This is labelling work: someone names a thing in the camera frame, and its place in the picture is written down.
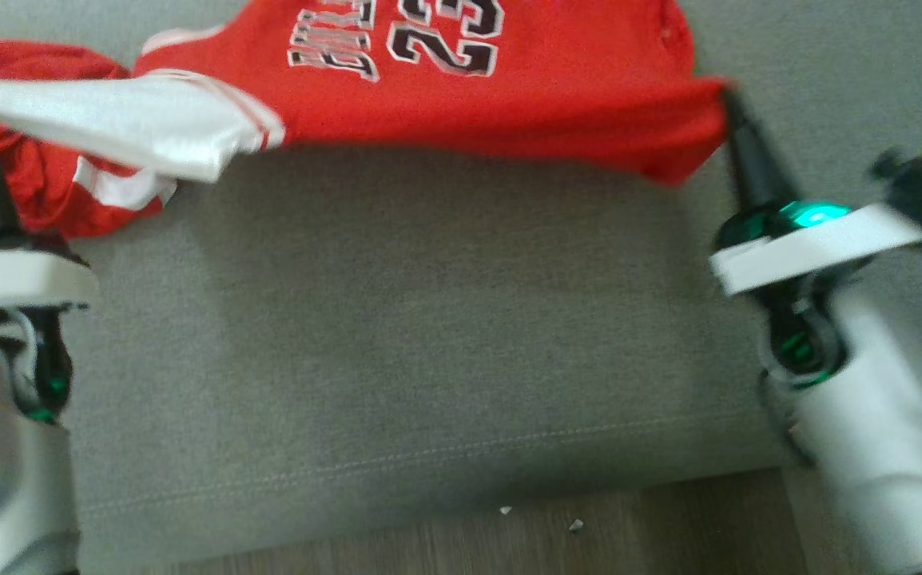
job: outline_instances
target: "wooden floor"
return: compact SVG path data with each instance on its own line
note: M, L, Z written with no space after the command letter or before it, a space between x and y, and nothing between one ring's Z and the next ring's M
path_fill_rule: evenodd
M808 494L798 490L801 496ZM823 521L815 517L812 521ZM577 534L571 523L585 524ZM559 499L426 521L410 528L300 543L242 556L150 569L143 575L534 574L824 575L860 570L821 540L803 552L778 470Z

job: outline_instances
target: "white sleeve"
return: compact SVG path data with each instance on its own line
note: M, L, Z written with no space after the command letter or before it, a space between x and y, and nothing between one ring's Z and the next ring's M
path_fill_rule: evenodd
M252 95L184 70L131 80L0 80L0 123L94 156L214 182L235 153L281 145L277 114Z

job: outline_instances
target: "gray fabric surface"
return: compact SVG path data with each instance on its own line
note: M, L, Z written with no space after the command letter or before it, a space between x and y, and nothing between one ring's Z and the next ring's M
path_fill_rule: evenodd
M813 196L873 200L882 149L922 153L922 2L682 3ZM0 0L0 37L131 61L240 5ZM671 193L300 149L79 244L106 298L66 321L85 571L778 462L756 316L705 265L729 212L721 157ZM921 260L867 276L922 328Z

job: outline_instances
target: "gray cushion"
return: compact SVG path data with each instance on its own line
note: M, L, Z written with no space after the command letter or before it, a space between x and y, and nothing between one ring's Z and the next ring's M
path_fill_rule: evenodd
M131 61L238 1L0 1L0 37ZM922 152L922 3L683 0L813 196L865 203ZM106 303L66 320L85 571L421 514L783 461L753 397L757 314L705 260L723 159L621 174L387 149L236 161L77 244ZM867 274L922 327L922 260Z

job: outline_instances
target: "red jersey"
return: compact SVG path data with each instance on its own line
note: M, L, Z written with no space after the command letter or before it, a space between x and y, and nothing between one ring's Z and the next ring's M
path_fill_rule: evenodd
M212 77L249 116L224 84L253 96L281 124L256 122L260 149L431 146L678 184L724 138L723 81L692 66L673 0L252 0L157 35L135 76Z

